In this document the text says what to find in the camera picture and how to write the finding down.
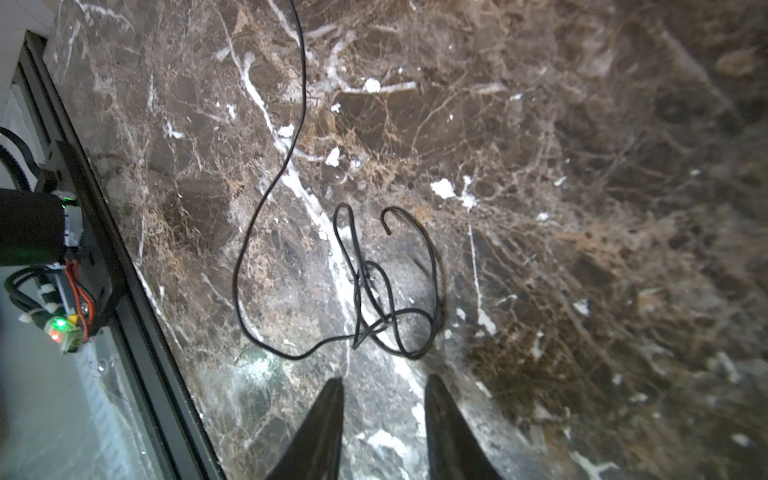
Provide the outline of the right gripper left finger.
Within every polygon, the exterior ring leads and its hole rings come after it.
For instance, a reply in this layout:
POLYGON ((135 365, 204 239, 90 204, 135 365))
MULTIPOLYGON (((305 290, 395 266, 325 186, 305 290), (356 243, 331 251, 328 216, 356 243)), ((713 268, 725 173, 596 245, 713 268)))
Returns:
POLYGON ((281 459, 266 479, 337 479, 340 470, 344 386, 329 379, 281 459))

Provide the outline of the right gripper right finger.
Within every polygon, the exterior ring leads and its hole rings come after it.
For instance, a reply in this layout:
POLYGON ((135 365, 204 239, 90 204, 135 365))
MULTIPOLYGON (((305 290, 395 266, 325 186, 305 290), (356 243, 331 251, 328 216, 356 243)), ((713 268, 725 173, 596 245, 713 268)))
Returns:
POLYGON ((431 479, 501 479, 436 374, 427 379, 424 407, 431 479))

